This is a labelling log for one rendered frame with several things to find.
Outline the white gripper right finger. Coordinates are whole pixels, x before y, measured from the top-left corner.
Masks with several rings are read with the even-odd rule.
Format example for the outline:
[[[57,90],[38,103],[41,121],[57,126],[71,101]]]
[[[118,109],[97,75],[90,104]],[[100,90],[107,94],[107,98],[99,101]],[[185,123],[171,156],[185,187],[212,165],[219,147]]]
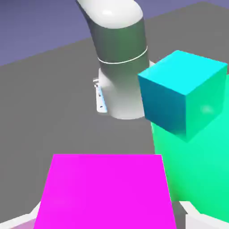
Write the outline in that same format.
[[[229,229],[229,223],[201,214],[189,201],[172,202],[177,229]]]

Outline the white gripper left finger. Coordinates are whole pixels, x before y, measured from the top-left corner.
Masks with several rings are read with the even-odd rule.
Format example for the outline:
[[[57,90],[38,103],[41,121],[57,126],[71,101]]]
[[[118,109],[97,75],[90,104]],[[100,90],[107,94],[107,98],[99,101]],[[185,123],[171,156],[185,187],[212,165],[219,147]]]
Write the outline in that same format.
[[[40,204],[41,202],[37,204],[31,213],[0,223],[0,229],[34,229]]]

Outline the small magenta cube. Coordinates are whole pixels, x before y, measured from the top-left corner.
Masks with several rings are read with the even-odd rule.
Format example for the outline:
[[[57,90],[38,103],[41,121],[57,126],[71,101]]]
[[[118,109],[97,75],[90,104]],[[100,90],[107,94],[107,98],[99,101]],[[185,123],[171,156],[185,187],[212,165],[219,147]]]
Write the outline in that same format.
[[[55,154],[34,229],[177,229],[161,155]]]

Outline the small cyan cube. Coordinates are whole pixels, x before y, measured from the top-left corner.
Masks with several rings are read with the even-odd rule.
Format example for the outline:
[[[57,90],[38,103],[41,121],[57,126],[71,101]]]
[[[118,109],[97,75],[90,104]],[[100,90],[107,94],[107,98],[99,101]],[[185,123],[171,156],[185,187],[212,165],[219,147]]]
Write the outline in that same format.
[[[189,141],[223,110],[227,63],[176,50],[138,75],[147,120]]]

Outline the large green box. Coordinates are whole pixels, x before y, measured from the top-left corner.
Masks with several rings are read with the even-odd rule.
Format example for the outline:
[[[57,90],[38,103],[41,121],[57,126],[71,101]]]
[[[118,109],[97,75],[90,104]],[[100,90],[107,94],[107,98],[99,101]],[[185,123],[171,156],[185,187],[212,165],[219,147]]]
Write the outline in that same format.
[[[185,142],[152,124],[155,153],[163,159],[172,201],[189,201],[229,223],[229,74],[222,113]]]

